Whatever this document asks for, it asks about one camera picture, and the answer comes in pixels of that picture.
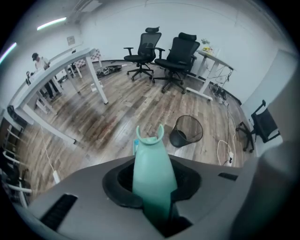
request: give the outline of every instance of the wastebasket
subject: wastebasket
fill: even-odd
[[[170,142],[176,147],[180,148],[191,143],[200,141],[203,137],[203,128],[200,122],[192,116],[180,116],[170,133]]]

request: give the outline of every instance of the wooden floor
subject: wooden floor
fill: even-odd
[[[208,103],[192,93],[182,95],[177,86],[172,86],[163,94],[161,88],[165,82],[157,80],[152,84],[145,74],[137,75],[136,81],[132,82],[126,71],[136,66],[126,62],[122,64],[127,65],[120,72],[101,79],[109,101],[107,105],[103,104],[98,92],[91,92],[91,76],[83,69],[83,79],[76,80],[80,95],[69,81],[63,83],[67,94],[57,97],[52,104],[58,115],[46,115],[37,110],[45,120],[77,140],[76,144],[69,144],[46,129],[43,130],[48,156],[60,178],[64,179],[88,166],[132,155],[132,143],[136,139],[135,129],[138,125],[142,137],[147,137],[156,135],[159,124],[163,124],[163,142],[169,154],[218,165],[218,141],[227,141],[227,108],[217,101]],[[155,70],[154,76],[164,75],[159,67],[150,67]],[[199,89],[201,82],[188,77],[185,86]],[[231,97],[228,102],[228,109],[235,123],[246,122],[239,104]],[[170,144],[169,134],[177,118],[182,115],[197,118],[202,124],[204,134],[199,142],[177,149]],[[234,126],[231,120],[229,123],[229,144],[233,148]],[[240,136],[240,133],[235,137],[235,167],[243,166],[252,157],[249,152],[242,151],[244,138],[241,137],[244,136]],[[28,181],[31,183],[34,199],[53,186],[54,179],[46,156],[41,127],[37,124],[28,125],[23,139],[27,143],[20,143],[18,152],[21,161],[29,168]],[[225,149],[226,145],[220,143],[221,164],[225,162]]]

